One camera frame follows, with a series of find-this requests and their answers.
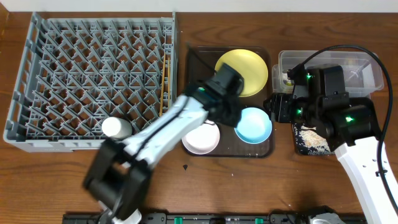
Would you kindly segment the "green orange snack wrapper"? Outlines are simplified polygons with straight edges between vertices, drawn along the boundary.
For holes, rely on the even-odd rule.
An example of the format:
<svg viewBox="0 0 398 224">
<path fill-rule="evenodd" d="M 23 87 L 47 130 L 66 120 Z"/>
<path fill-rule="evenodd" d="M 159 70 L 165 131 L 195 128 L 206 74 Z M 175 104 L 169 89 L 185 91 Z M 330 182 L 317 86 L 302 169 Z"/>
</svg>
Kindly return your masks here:
<svg viewBox="0 0 398 224">
<path fill-rule="evenodd" d="M 281 84 L 285 85 L 285 86 L 294 86 L 294 81 L 290 80 L 288 78 L 287 73 L 282 73 L 282 80 L 281 80 Z"/>
</svg>

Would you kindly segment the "light blue bowl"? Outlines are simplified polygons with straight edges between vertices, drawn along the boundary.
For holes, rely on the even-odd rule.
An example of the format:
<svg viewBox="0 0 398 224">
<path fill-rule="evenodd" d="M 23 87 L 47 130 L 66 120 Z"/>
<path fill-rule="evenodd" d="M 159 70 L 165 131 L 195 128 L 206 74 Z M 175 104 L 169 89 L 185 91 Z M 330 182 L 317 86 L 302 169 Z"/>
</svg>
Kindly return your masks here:
<svg viewBox="0 0 398 224">
<path fill-rule="evenodd" d="M 260 144 L 271 136 L 272 122 L 262 109 L 245 108 L 241 111 L 241 120 L 234 131 L 243 142 Z"/>
</svg>

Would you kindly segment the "white bowl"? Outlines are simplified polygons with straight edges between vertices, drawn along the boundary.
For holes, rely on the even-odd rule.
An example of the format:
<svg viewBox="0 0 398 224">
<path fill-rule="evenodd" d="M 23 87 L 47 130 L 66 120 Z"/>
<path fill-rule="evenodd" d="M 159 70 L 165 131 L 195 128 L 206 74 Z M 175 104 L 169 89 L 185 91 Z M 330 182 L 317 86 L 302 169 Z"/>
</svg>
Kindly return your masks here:
<svg viewBox="0 0 398 224">
<path fill-rule="evenodd" d="M 220 129 L 213 121 L 206 120 L 201 126 L 182 138 L 184 147 L 193 154 L 203 155 L 213 151 L 220 141 Z"/>
</svg>

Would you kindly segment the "white cup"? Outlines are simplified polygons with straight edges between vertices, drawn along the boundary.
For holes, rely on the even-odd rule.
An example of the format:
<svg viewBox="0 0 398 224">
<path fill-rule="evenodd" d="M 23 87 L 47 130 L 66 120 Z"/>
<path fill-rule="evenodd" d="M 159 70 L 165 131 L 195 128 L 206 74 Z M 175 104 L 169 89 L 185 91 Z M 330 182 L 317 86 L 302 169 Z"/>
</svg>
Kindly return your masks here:
<svg viewBox="0 0 398 224">
<path fill-rule="evenodd" d="M 102 132 L 109 138 L 125 139 L 132 135 L 131 124 L 121 118 L 108 117 L 101 125 Z"/>
</svg>

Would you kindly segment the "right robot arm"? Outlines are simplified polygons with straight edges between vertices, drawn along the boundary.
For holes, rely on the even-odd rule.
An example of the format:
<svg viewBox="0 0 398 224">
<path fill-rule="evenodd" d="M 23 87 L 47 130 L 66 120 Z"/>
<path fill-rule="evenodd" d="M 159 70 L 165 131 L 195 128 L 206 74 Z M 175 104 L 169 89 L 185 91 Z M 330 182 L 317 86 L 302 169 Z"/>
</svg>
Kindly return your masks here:
<svg viewBox="0 0 398 224">
<path fill-rule="evenodd" d="M 368 223 L 397 223 L 397 181 L 385 152 L 373 102 L 352 98 L 337 64 L 287 72 L 292 93 L 273 93 L 264 101 L 271 120 L 314 128 L 347 173 Z"/>
</svg>

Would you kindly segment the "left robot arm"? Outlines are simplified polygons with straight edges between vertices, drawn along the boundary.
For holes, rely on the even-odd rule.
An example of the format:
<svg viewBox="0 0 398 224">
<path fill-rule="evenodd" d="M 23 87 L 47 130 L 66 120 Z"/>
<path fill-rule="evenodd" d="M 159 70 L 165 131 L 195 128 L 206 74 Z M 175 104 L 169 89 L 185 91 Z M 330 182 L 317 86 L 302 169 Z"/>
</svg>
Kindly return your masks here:
<svg viewBox="0 0 398 224">
<path fill-rule="evenodd" d="M 157 163 L 206 120 L 236 127 L 245 83 L 224 63 L 211 78 L 189 84 L 171 109 L 141 132 L 121 141 L 103 141 L 83 181 L 105 206 L 97 223 L 139 223 L 133 214 L 147 195 Z"/>
</svg>

